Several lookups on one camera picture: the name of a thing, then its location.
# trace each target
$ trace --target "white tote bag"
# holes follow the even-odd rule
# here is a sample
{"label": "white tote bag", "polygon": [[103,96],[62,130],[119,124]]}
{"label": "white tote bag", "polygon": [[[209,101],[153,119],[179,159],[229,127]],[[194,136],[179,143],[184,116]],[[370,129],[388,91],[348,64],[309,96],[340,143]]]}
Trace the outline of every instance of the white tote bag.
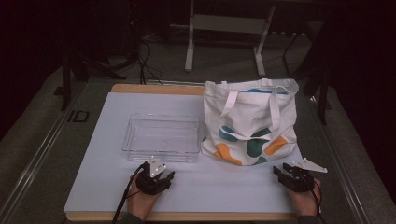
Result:
{"label": "white tote bag", "polygon": [[287,157],[297,142],[293,79],[205,84],[207,137],[201,148],[238,165],[254,165]]}

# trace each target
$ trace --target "bag handle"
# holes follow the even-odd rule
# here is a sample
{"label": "bag handle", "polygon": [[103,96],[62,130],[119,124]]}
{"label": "bag handle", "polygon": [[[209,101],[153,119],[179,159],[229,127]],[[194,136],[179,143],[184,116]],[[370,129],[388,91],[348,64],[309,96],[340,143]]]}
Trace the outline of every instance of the bag handle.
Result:
{"label": "bag handle", "polygon": [[[270,96],[270,113],[271,113],[271,121],[273,125],[273,130],[271,131],[271,135],[275,136],[277,132],[279,131],[280,128],[280,110],[279,106],[277,105],[277,88],[282,88],[285,91],[288,91],[285,87],[283,86],[276,86],[273,92],[271,92]],[[262,135],[258,137],[250,137],[250,136],[242,136],[237,133],[229,133],[226,130],[222,128],[221,122],[224,120],[224,118],[231,113],[233,110],[235,103],[236,103],[236,98],[238,96],[239,91],[230,91],[227,97],[227,101],[225,103],[224,109],[220,115],[220,120],[219,120],[219,129],[227,133],[239,140],[250,140],[250,139],[265,139],[265,140],[271,140],[271,137],[267,135]]]}

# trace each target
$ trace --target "sleeve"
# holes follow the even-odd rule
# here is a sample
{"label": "sleeve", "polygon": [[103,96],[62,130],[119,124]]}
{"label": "sleeve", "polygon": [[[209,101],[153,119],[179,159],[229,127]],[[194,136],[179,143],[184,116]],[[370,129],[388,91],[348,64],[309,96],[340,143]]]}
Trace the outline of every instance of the sleeve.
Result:
{"label": "sleeve", "polygon": [[312,216],[300,216],[297,218],[298,224],[319,224],[319,220]]}
{"label": "sleeve", "polygon": [[131,213],[125,214],[120,221],[120,224],[144,224],[144,223],[145,222],[142,219],[132,215]]}

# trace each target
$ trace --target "dark background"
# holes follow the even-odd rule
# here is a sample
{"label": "dark background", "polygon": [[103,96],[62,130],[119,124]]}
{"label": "dark background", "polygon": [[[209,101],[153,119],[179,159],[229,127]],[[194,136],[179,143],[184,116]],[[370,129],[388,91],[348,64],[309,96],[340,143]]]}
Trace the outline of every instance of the dark background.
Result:
{"label": "dark background", "polygon": [[[165,38],[170,22],[188,23],[189,1],[146,2],[145,22]],[[120,37],[127,15],[123,7],[125,1],[113,7],[97,5],[96,10],[92,10],[92,3],[99,1],[67,1],[67,4],[50,0],[1,1],[0,139],[46,78],[61,66],[60,35],[64,34],[97,60],[106,61],[108,53],[121,49]],[[221,4],[225,4],[227,10],[220,13],[260,17],[262,13],[255,7],[259,3],[251,1],[240,7],[234,1],[223,1]],[[215,10],[213,1],[207,0],[196,8]],[[299,4],[278,7],[271,29],[288,34],[301,29],[297,8],[303,7]],[[335,8],[306,59],[312,67],[331,69],[330,83],[336,88],[393,201],[396,199],[396,181],[392,178],[396,161],[393,140],[396,134],[395,10],[396,4],[392,1],[357,1],[353,7]],[[304,15],[305,19],[312,19],[311,14]]]}

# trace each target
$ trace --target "transparent tray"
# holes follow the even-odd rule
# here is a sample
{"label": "transparent tray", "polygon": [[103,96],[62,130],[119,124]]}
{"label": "transparent tray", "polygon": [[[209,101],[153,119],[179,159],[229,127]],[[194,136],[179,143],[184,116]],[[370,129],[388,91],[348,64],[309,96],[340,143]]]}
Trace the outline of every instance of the transparent tray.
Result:
{"label": "transparent tray", "polygon": [[197,162],[198,133],[198,117],[132,114],[122,150],[131,161]]}

